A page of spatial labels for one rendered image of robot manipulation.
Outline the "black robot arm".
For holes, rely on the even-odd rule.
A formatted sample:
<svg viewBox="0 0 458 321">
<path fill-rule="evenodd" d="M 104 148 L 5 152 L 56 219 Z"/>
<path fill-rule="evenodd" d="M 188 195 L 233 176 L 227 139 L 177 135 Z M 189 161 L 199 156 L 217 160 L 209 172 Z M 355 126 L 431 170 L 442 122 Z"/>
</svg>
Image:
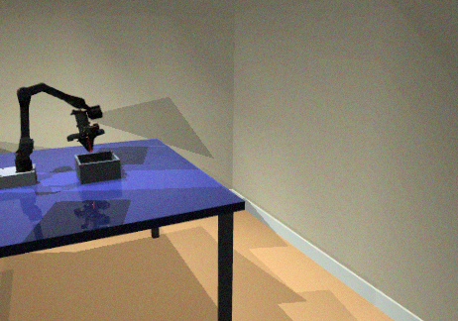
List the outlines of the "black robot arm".
<svg viewBox="0 0 458 321">
<path fill-rule="evenodd" d="M 22 86 L 17 89 L 17 96 L 20 104 L 20 114 L 21 114 L 21 139 L 19 143 L 19 150 L 14 153 L 15 155 L 15 172 L 25 172 L 31 171 L 33 168 L 32 160 L 29 156 L 33 153 L 34 140 L 30 139 L 30 125 L 29 125 L 29 105 L 31 101 L 31 96 L 40 92 L 46 92 L 60 100 L 65 101 L 69 105 L 78 108 L 79 110 L 72 109 L 71 115 L 74 114 L 76 123 L 88 118 L 97 119 L 102 118 L 102 111 L 99 105 L 88 106 L 82 98 L 74 97 L 68 94 L 65 94 L 59 90 L 56 90 L 53 87 L 46 85 L 45 83 L 39 83 L 32 86 Z M 81 110 L 81 108 L 86 110 Z M 87 113 L 86 113 L 87 112 Z M 87 117 L 88 115 L 88 117 Z M 81 126 L 82 135 L 94 134 L 97 133 L 99 126 L 97 123 L 90 126 L 87 124 Z"/>
</svg>

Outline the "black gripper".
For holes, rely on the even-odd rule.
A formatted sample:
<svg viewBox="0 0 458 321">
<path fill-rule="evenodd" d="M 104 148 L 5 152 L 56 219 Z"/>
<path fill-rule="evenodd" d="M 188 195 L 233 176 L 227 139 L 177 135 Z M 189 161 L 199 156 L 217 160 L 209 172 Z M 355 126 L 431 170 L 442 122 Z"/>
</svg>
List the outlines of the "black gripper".
<svg viewBox="0 0 458 321">
<path fill-rule="evenodd" d="M 88 138 L 86 138 L 86 137 L 89 137 L 91 148 L 92 148 L 92 151 L 93 151 L 95 137 L 96 136 L 100 136 L 102 134 L 105 134 L 105 132 L 104 132 L 103 129 L 98 129 L 97 133 L 86 134 L 86 135 L 83 136 L 82 133 L 81 133 L 81 126 L 84 125 L 84 127 L 86 127 L 87 124 L 90 125 L 91 122 L 89 122 L 88 120 L 77 122 L 76 127 L 78 127 L 79 133 L 71 134 L 71 135 L 67 136 L 67 140 L 70 142 L 70 141 L 73 141 L 74 139 L 78 139 L 78 142 L 80 142 L 90 152 L 89 144 L 87 142 Z"/>
</svg>

